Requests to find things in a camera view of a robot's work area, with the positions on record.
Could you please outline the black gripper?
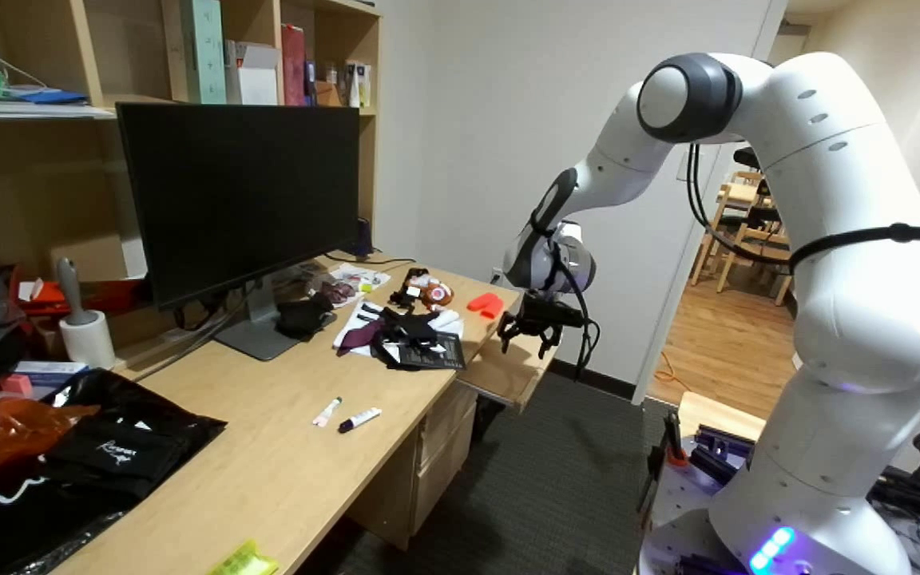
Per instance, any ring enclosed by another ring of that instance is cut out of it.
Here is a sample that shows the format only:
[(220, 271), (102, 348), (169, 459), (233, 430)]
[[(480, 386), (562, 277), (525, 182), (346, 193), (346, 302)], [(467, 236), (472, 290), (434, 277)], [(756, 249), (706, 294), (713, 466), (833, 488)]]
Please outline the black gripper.
[(501, 346), (515, 335), (535, 335), (540, 354), (559, 346), (565, 327), (586, 327), (588, 313), (548, 294), (525, 294), (517, 313), (505, 313), (499, 327)]

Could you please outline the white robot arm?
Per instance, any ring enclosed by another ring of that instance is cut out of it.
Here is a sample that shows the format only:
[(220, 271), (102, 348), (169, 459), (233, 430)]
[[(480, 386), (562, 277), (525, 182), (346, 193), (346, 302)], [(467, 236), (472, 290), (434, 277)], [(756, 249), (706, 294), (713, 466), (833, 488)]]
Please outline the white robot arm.
[(588, 287), (593, 261), (562, 219), (639, 199), (672, 146), (706, 139), (750, 143), (770, 182), (800, 354), (750, 463), (706, 507), (709, 534), (747, 570), (910, 575), (869, 488), (920, 426), (920, 191), (843, 56), (665, 56), (551, 180), (505, 277), (535, 298)]

